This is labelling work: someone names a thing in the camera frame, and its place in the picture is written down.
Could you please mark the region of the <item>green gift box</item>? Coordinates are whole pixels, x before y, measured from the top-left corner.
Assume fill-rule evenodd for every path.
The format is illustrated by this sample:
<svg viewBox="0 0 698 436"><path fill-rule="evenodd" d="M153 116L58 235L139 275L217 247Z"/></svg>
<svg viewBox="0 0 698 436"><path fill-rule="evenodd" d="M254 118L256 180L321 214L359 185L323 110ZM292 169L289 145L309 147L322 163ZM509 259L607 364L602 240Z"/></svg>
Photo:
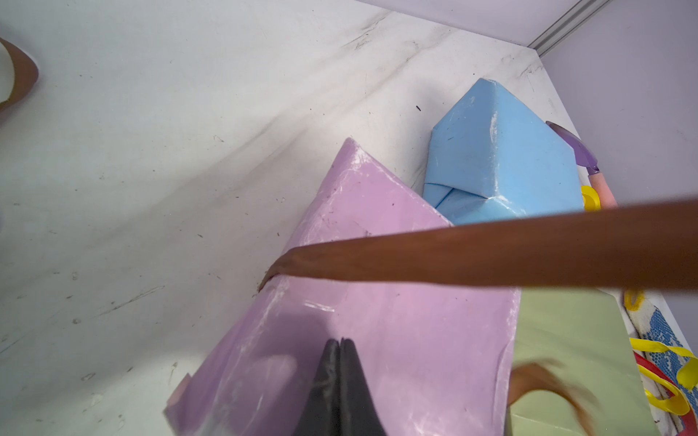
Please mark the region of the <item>green gift box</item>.
<svg viewBox="0 0 698 436"><path fill-rule="evenodd" d="M514 362L554 360L597 435L656 435L629 336L613 296L600 291L526 289Z"/></svg>

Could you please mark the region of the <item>red ribbon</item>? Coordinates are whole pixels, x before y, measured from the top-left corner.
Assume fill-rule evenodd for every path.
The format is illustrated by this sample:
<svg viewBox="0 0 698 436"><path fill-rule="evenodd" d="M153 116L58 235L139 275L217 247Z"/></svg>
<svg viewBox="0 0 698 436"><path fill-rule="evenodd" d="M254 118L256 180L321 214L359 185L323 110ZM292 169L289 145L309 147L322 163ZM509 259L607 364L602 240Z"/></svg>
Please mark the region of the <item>red ribbon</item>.
<svg viewBox="0 0 698 436"><path fill-rule="evenodd" d="M635 352L634 359L640 374L666 391L667 397L659 398L649 390L645 390L645 396L649 404L656 409L677 416L681 420L683 430L678 432L679 436L697 436L697 418L693 407L683 392L655 364L645 359L645 357Z"/></svg>

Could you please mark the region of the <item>light blue gift box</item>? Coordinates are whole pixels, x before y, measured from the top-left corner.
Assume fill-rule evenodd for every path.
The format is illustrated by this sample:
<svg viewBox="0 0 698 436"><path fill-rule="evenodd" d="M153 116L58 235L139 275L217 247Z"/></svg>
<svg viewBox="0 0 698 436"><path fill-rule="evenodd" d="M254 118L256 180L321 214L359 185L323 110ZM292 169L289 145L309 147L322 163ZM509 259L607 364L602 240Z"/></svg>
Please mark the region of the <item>light blue gift box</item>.
<svg viewBox="0 0 698 436"><path fill-rule="evenodd" d="M583 211L573 149L483 78L432 130L423 198L454 225Z"/></svg>

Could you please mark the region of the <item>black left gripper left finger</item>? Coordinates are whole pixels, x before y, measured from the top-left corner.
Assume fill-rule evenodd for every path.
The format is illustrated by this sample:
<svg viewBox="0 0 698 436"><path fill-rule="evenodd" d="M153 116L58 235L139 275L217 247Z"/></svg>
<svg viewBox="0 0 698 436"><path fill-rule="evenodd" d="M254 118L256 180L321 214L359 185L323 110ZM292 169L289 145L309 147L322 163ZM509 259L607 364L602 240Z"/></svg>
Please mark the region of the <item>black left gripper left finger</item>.
<svg viewBox="0 0 698 436"><path fill-rule="evenodd" d="M339 358L340 344L336 340L329 340L323 349L294 436L341 434Z"/></svg>

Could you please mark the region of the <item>purple gift box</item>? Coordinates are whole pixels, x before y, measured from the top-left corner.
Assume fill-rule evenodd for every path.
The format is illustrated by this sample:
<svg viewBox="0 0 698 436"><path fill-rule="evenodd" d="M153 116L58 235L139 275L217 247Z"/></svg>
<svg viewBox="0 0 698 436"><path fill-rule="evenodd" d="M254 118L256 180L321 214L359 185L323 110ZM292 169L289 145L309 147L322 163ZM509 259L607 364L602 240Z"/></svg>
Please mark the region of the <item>purple gift box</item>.
<svg viewBox="0 0 698 436"><path fill-rule="evenodd" d="M390 435L501 435L516 288L278 276L170 397L178 435L289 435L325 344L351 339Z"/></svg>

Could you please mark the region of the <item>brown ribbon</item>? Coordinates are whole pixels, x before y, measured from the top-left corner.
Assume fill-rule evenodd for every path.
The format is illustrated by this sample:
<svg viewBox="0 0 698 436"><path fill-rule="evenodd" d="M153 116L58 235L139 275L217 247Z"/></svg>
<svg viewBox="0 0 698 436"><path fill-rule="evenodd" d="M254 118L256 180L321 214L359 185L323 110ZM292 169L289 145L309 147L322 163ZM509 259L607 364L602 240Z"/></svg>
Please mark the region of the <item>brown ribbon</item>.
<svg viewBox="0 0 698 436"><path fill-rule="evenodd" d="M443 227L299 246L278 258L278 276L344 283L424 283L502 290L562 285L697 285L697 203L638 205L601 213ZM543 388L554 360L513 376L507 407Z"/></svg>
<svg viewBox="0 0 698 436"><path fill-rule="evenodd" d="M16 45L1 39L1 111L24 100L39 78L34 59Z"/></svg>

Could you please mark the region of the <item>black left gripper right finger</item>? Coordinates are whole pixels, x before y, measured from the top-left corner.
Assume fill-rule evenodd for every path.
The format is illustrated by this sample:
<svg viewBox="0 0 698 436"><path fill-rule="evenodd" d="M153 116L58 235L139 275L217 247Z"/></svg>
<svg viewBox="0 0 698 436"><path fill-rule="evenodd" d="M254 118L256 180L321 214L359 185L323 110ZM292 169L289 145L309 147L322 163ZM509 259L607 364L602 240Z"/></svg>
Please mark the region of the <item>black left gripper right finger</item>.
<svg viewBox="0 0 698 436"><path fill-rule="evenodd" d="M386 436L374 408L356 344L340 343L339 362L340 434L347 436Z"/></svg>

